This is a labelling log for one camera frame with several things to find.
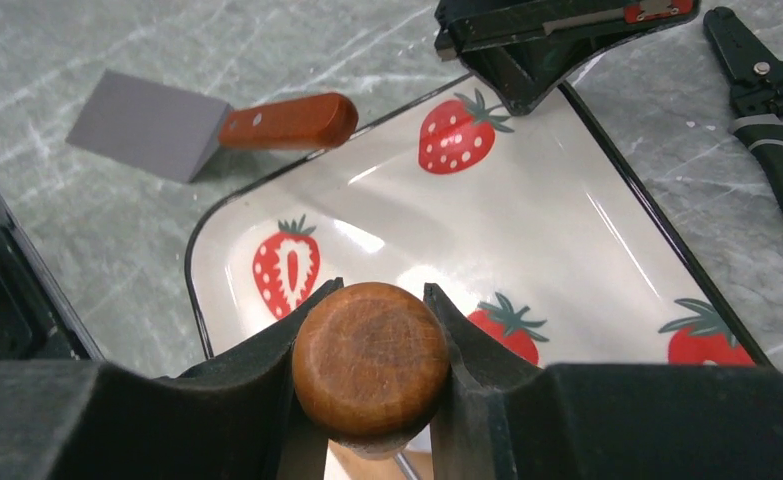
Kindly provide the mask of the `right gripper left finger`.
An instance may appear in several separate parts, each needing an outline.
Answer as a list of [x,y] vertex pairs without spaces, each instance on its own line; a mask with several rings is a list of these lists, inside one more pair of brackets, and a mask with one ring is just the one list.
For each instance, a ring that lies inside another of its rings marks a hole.
[[327,437],[291,350],[333,279],[296,311],[178,377],[86,360],[0,361],[0,479],[320,479]]

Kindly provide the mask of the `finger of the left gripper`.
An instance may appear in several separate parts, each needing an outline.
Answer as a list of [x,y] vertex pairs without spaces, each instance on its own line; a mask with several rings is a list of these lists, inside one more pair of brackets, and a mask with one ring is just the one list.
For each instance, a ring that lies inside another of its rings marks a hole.
[[525,116],[592,57],[699,10],[691,0],[471,1],[460,5],[460,62]]
[[441,1],[434,48],[443,61],[524,45],[542,62],[582,62],[602,24],[623,25],[627,1]]

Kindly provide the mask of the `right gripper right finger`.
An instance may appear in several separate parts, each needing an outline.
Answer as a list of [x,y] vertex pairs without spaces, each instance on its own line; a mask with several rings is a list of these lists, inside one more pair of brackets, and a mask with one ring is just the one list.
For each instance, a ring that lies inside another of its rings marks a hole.
[[783,374],[770,367],[537,368],[424,287],[451,371],[431,422],[438,479],[783,479]]

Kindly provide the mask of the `wooden rolling pin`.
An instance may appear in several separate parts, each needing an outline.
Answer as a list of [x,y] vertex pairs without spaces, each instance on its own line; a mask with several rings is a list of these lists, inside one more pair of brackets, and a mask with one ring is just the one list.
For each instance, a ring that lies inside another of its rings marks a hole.
[[378,282],[324,296],[292,351],[295,394],[326,436],[324,479],[432,479],[426,437],[450,371],[444,333],[424,302]]

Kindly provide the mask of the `strawberry pattern white tray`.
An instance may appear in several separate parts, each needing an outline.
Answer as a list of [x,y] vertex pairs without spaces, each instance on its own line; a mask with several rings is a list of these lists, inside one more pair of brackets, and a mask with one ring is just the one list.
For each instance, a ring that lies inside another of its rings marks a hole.
[[504,133],[438,133],[484,90],[459,81],[215,205],[186,260],[206,353],[342,277],[436,283],[540,366],[749,364],[742,329],[578,96],[553,91]]

